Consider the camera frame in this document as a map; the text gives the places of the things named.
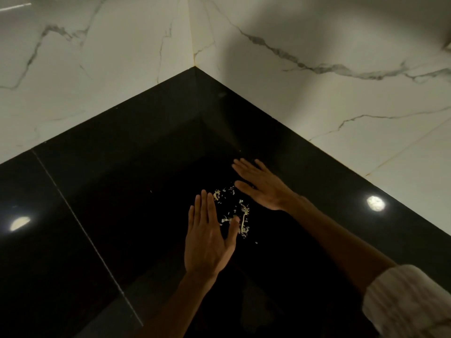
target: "white seam line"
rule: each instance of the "white seam line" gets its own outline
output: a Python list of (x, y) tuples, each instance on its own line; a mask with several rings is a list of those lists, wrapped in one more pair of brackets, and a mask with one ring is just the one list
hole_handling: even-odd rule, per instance
[(102, 256), (100, 255), (99, 251), (97, 250), (96, 246), (94, 245), (94, 242), (91, 240), (91, 238), (89, 237), (89, 235), (87, 234), (86, 230), (84, 229), (84, 227), (82, 226), (82, 223), (78, 220), (77, 216), (75, 215), (74, 210), (72, 210), (71, 206), (69, 205), (69, 203), (67, 202), (66, 198), (64, 197), (63, 193), (59, 190), (58, 185), (56, 184), (56, 182), (53, 180), (52, 176), (50, 175), (49, 171), (46, 169), (46, 167), (44, 166), (44, 164), (42, 163), (41, 159), (39, 159), (39, 157), (37, 156), (36, 152), (31, 149), (31, 152), (36, 156), (37, 161), (39, 161), (39, 163), (41, 164), (42, 168), (44, 169), (44, 171), (46, 171), (48, 177), (50, 178), (50, 180), (53, 182), (53, 185), (56, 187), (56, 189), (59, 192), (59, 195), (61, 196), (61, 198), (64, 200), (64, 202), (66, 203), (67, 207), (69, 208), (69, 210), (71, 211), (72, 215), (74, 216), (75, 220), (77, 221), (78, 225), (81, 227), (82, 231), (84, 232), (85, 236), (88, 238), (88, 241), (91, 243), (91, 245), (93, 246), (94, 250), (96, 251), (97, 255), (99, 256), (100, 260), (103, 263), (103, 266), (105, 267), (105, 269), (108, 271), (108, 273), (110, 274), (110, 277), (113, 279), (114, 283), (116, 284), (117, 289), (119, 290), (119, 292), (122, 294), (122, 297), (124, 298), (124, 300), (127, 302), (128, 306), (130, 307), (130, 309), (132, 310), (132, 312), (135, 314), (136, 319), (138, 319), (139, 324), (141, 324), (141, 326), (144, 326), (143, 322), (141, 321), (141, 319), (138, 316), (138, 313), (136, 313), (135, 309), (133, 308), (132, 304), (130, 303), (130, 301), (128, 301), (127, 297), (125, 296), (124, 291), (121, 289), (120, 285), (117, 283), (115, 277), (113, 276), (113, 273), (110, 271), (110, 269), (108, 268), (108, 266), (106, 265), (104, 259), (102, 258)]

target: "shirt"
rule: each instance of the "shirt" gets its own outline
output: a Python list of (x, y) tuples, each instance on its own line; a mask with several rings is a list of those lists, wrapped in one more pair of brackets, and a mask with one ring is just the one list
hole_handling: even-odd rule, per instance
[(378, 276), (366, 290), (363, 312), (384, 338), (451, 337), (451, 295), (412, 265)]

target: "person's right hand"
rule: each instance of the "person's right hand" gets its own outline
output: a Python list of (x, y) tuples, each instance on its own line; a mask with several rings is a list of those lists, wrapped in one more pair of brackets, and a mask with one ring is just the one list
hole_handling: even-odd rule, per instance
[(288, 211), (290, 205), (296, 201), (297, 194), (291, 191), (278, 176), (272, 174), (260, 160), (255, 160), (259, 169), (243, 158), (235, 159), (233, 162), (232, 167), (240, 177), (256, 187), (256, 189), (252, 188), (247, 183), (237, 180), (236, 188), (258, 204), (270, 210)]

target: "white wall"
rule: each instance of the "white wall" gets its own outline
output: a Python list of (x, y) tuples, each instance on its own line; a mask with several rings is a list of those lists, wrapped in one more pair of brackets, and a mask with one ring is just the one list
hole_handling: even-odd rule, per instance
[(0, 0), (0, 163), (193, 66), (187, 0)]
[[(436, 201), (451, 190), (451, 138), (429, 140), (424, 159), (411, 148), (451, 118), (451, 54), (441, 50), (450, 7), (189, 0), (195, 64), (451, 234), (450, 201)], [(432, 161), (440, 167), (427, 173)], [(410, 177), (397, 178), (404, 169)]]

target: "bare forearm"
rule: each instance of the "bare forearm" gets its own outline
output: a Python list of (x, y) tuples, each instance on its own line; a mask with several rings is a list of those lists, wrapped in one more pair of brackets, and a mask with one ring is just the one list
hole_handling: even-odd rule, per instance
[(185, 274), (176, 292), (136, 338), (182, 338), (216, 278)]
[(394, 261), (323, 214), (304, 197), (296, 195), (287, 212), (319, 242), (361, 294), (377, 276), (396, 266)]

